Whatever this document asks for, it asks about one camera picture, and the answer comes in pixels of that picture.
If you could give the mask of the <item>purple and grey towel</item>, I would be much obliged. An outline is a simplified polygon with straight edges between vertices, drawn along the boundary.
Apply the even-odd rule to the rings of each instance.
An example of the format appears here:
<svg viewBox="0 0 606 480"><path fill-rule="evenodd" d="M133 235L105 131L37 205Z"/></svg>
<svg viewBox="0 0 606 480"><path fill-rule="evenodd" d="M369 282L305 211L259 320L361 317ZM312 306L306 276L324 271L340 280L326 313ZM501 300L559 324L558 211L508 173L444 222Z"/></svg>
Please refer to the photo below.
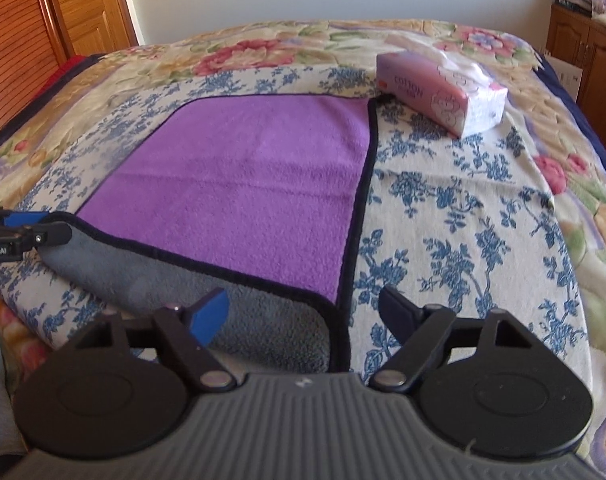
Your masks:
<svg viewBox="0 0 606 480"><path fill-rule="evenodd" d="M344 372L376 102L311 94L182 106L40 250L50 270L141 318L196 316L201 344L270 370Z"/></svg>

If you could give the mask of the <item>blue floral white cloth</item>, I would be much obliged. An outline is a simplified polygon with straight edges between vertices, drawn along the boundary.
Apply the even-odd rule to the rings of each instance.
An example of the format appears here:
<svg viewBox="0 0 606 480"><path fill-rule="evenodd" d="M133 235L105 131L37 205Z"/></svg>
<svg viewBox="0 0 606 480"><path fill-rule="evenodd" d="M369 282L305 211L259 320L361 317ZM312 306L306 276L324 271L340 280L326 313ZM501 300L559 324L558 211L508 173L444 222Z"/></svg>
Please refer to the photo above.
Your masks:
<svg viewBox="0 0 606 480"><path fill-rule="evenodd" d="M383 101L368 70L282 66L174 73L145 87L130 70L85 70L0 146L0 206L75 214L128 155L182 106L224 96L371 98L378 144L365 187L349 311L349 369L371 376L399 348L380 318L392 285L417 304L468 318L508 310L585 382L587 314L551 188L515 110L454 140Z"/></svg>

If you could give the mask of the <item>wooden door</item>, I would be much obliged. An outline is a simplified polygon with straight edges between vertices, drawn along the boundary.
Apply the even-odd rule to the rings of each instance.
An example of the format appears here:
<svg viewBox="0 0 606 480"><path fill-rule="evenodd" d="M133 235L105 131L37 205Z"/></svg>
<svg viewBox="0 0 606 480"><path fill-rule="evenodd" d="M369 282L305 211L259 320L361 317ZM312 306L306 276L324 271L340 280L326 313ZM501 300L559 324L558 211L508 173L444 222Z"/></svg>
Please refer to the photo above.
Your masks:
<svg viewBox="0 0 606 480"><path fill-rule="evenodd" d="M0 130L73 56L136 44L126 0L0 0Z"/></svg>

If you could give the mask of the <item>floral beige bed blanket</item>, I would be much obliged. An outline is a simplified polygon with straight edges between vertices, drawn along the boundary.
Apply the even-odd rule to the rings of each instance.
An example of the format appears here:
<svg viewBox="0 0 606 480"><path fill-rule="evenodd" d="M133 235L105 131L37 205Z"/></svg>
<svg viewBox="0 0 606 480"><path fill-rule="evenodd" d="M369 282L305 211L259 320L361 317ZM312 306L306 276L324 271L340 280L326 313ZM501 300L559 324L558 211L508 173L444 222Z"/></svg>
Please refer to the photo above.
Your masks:
<svg viewBox="0 0 606 480"><path fill-rule="evenodd" d="M107 77L122 67L134 73L136 84L152 87L177 72L202 76L250 68L349 66L373 75L381 100L399 102L433 122L378 88L377 56L397 51L478 64L508 89L504 115L515 110L531 138L532 155L551 188L586 310L592 378L584 383L594 397L595 411L580 450L606 476L606 152L554 71L529 44L504 32L445 22L271 22L113 52L86 70L96 68L100 77ZM61 114L64 109L54 103L54 96L71 81L19 127L2 133L0 146L42 108L51 106ZM472 138L459 139L437 127L454 140Z"/></svg>

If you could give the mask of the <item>pink tissue pack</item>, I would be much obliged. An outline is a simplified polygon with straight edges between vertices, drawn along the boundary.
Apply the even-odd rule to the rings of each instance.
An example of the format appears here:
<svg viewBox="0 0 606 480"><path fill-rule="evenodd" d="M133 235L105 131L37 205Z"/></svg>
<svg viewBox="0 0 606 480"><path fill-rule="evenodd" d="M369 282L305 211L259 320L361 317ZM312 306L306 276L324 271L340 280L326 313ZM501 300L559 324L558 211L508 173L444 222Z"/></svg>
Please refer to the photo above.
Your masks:
<svg viewBox="0 0 606 480"><path fill-rule="evenodd" d="M434 61L411 51L379 54L377 85L459 139L498 126L508 96L478 64Z"/></svg>

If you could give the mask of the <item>white paper sheet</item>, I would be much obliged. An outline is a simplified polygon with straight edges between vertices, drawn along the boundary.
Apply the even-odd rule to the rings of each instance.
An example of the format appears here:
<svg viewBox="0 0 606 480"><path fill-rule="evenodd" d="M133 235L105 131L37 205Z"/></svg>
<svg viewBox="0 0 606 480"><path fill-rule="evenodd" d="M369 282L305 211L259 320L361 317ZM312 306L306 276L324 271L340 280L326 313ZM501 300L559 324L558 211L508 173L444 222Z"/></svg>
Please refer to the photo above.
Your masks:
<svg viewBox="0 0 606 480"><path fill-rule="evenodd" d="M580 94L583 70L571 63L555 58L548 51L544 52L546 61L556 72L562 88L576 101Z"/></svg>

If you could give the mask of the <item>wooden side cabinet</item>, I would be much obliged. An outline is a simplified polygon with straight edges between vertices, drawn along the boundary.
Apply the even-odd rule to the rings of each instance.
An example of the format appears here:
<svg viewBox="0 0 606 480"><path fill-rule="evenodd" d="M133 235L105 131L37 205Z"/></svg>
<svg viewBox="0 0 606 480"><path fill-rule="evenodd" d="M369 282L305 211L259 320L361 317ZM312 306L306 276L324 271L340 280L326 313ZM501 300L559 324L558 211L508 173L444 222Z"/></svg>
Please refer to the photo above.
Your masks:
<svg viewBox="0 0 606 480"><path fill-rule="evenodd" d="M606 26L553 3L546 49L583 71L577 105L606 149Z"/></svg>

